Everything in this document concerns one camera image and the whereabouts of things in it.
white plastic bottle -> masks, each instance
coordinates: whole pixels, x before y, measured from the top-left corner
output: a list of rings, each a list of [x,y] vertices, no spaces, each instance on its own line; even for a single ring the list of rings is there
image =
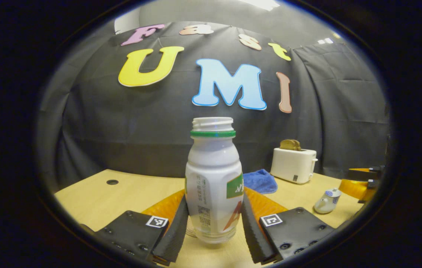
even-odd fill
[[[231,117],[193,119],[194,144],[186,164],[185,196],[196,236],[211,244],[236,233],[244,194]]]

small white teapot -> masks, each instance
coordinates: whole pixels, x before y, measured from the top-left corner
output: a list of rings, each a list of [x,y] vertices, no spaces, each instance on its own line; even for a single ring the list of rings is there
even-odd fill
[[[342,195],[342,191],[337,188],[326,190],[322,198],[315,203],[313,208],[320,214],[331,212],[335,209],[335,206],[337,206],[340,195]]]

black cloth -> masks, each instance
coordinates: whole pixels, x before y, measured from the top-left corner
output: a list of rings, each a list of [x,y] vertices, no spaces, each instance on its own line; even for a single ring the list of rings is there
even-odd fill
[[[214,32],[179,34],[183,27],[194,24],[211,25]],[[261,34],[228,25],[172,22],[139,43],[121,46],[133,32],[114,35],[113,30],[104,28],[104,34],[82,41],[47,84],[36,147],[41,172],[52,189],[67,187],[106,168],[184,177],[194,117],[233,117],[237,133],[233,142],[245,173],[270,170],[274,148],[283,139],[297,139],[302,148],[316,150],[320,161],[315,172],[337,178],[343,178],[349,167],[384,163],[384,142],[380,141],[385,139],[388,123],[381,108],[381,87],[365,63],[344,44],[292,50]],[[239,34],[256,38],[262,50],[242,45]],[[292,60],[278,57],[269,42],[287,49]],[[141,87],[119,83],[118,74],[128,53],[153,49],[140,67],[147,72],[156,68],[162,56],[159,49],[167,46],[185,49],[178,53],[166,78]],[[196,60],[202,58],[220,60],[231,75],[241,64],[260,68],[267,109],[240,107],[237,100],[242,92],[227,106],[216,89],[218,105],[193,105],[201,78]],[[278,71],[290,79],[291,114],[278,107]]]

table surface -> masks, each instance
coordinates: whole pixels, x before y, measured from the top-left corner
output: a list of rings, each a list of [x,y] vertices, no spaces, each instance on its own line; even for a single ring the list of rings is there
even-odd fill
[[[119,181],[108,185],[108,180]],[[328,214],[318,214],[313,205],[325,190],[338,187],[340,180],[313,174],[302,185],[275,178],[278,189],[266,197],[287,209],[304,207],[328,225],[336,228],[350,219],[361,207],[358,200],[342,194],[337,207]],[[182,190],[184,178],[162,178],[104,170],[55,194],[58,202],[78,222],[98,231],[126,210],[142,212],[165,197]],[[192,236],[185,236],[176,263],[170,267],[260,267],[253,263],[244,237],[242,220],[236,235],[224,244],[210,245]]]

toaster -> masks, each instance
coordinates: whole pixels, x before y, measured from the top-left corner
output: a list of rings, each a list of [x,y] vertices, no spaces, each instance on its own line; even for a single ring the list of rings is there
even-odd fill
[[[312,178],[315,162],[318,161],[316,156],[317,152],[313,150],[275,148],[271,174],[293,183],[306,183]]]

